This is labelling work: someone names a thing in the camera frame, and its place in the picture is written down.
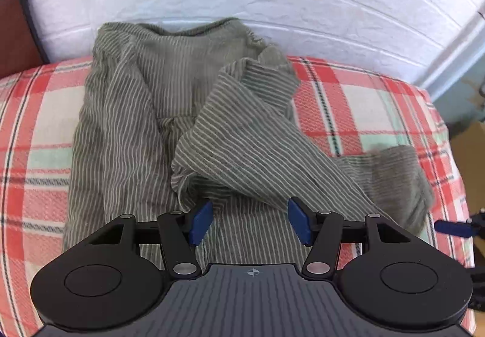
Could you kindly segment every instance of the red plaid tablecloth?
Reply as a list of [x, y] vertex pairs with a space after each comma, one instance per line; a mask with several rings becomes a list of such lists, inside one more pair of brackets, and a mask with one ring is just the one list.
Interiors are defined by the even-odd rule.
[[[471, 240], [435, 234], [436, 219], [465, 220], [465, 191], [447, 129], [425, 91], [375, 73], [291, 57], [302, 84], [297, 122], [328, 155], [412, 144], [435, 192], [421, 237], [467, 267]], [[0, 332], [28, 337], [42, 325], [31, 303], [35, 273], [61, 253], [71, 142], [91, 60], [31, 69], [0, 80]], [[357, 256], [345, 245], [340, 267]], [[471, 312], [463, 326], [475, 327]]]

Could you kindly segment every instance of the checkered fabric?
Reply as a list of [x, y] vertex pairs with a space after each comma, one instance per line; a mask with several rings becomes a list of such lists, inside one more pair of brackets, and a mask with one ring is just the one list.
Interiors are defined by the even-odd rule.
[[[465, 192], [447, 129], [425, 91], [366, 70], [290, 57], [302, 80], [299, 128], [328, 155], [358, 155], [411, 144], [435, 192], [422, 238], [473, 266], [472, 242], [436, 234], [436, 219], [465, 220]], [[0, 332], [28, 337], [42, 325], [30, 301], [35, 273], [61, 253], [71, 143], [89, 58], [0, 80]], [[339, 267], [360, 254], [345, 244]], [[474, 330], [471, 312], [462, 325]]]

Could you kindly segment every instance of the black circular housing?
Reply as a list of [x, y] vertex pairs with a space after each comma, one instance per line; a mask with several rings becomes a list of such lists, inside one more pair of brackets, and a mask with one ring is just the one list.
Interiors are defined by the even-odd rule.
[[425, 243], [380, 243], [351, 260], [339, 287], [358, 313], [392, 328], [433, 330], [465, 313], [473, 285], [456, 260]]
[[116, 245], [68, 251], [42, 268], [31, 285], [39, 316], [46, 323], [74, 331], [110, 329], [130, 322], [145, 314], [161, 292], [157, 267]]

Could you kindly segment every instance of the crosshair symbol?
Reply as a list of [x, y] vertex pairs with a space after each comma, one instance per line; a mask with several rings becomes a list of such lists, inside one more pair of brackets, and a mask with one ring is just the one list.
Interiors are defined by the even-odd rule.
[[251, 277], [256, 277], [260, 271], [259, 270], [256, 270], [256, 269], [251, 269], [247, 272]]

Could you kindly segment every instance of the silver bolt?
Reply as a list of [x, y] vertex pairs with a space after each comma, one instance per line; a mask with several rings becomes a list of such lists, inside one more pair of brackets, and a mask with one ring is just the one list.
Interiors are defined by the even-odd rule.
[[325, 274], [330, 271], [330, 266], [324, 262], [312, 262], [306, 265], [306, 270], [312, 274]]
[[197, 270], [197, 266], [192, 263], [179, 263], [174, 266], [174, 272], [180, 275], [192, 274]]

